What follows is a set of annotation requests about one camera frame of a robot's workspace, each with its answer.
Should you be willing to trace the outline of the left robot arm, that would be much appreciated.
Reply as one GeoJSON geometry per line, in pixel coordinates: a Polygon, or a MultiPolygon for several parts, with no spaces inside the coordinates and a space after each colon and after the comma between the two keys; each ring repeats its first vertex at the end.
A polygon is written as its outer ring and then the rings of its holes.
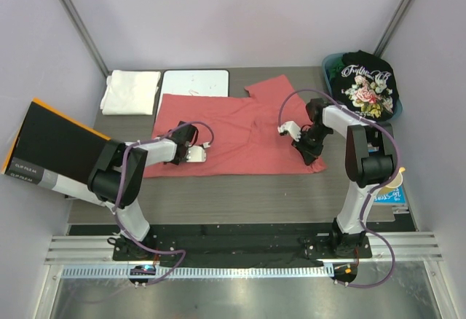
{"type": "Polygon", "coordinates": [[[119,239],[129,243],[130,252],[140,260],[149,259],[155,250],[153,232],[138,202],[144,170],[189,161],[198,134],[193,124],[179,122],[169,133],[145,143],[107,141],[91,170],[87,188],[114,214],[119,239]]]}

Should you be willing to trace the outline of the pink t shirt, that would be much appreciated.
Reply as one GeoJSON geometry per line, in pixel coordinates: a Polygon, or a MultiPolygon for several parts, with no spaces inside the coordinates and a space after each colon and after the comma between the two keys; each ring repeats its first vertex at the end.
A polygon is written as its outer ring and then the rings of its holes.
{"type": "Polygon", "coordinates": [[[202,163],[155,164],[145,178],[217,175],[288,175],[324,171],[323,159],[306,165],[277,124],[310,123],[305,102],[284,75],[246,87],[246,98],[164,95],[152,131],[165,134],[179,122],[195,122],[198,143],[212,142],[202,163]]]}

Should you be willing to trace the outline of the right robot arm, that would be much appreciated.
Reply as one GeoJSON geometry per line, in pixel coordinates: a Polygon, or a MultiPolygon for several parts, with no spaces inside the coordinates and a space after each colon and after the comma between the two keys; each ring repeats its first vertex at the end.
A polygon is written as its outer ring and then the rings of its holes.
{"type": "Polygon", "coordinates": [[[302,127],[293,137],[292,146],[304,163],[316,162],[323,151],[327,135],[338,133],[345,138],[345,170],[349,189],[343,207],[333,220],[327,236],[312,238],[311,257],[349,259],[367,246],[368,213],[386,181],[394,174],[398,158],[392,143],[392,127],[381,123],[369,125],[321,98],[306,105],[312,124],[302,127]]]}

